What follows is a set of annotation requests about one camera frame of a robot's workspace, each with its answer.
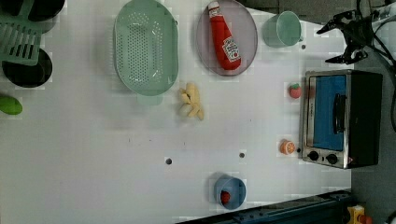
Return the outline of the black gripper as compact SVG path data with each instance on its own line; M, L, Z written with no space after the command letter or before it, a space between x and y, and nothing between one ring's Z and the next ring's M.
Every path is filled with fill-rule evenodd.
M320 30L318 35L329 32L332 29L342 30L344 27L344 37L346 40L346 51L344 54L326 60L326 63L357 63L368 57L364 47L374 45L374 31L370 18L355 21L359 17L356 10L349 10L336 14Z

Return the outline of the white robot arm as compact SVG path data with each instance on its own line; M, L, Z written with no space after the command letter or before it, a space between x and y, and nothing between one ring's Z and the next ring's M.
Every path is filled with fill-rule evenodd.
M318 35L338 29L344 36L346 48L343 54L326 60L326 63L357 63L368 57L364 48L372 49L392 65L395 55L390 45L380 38L380 30L395 22L395 4L377 7L363 17L359 8L336 14L320 30Z

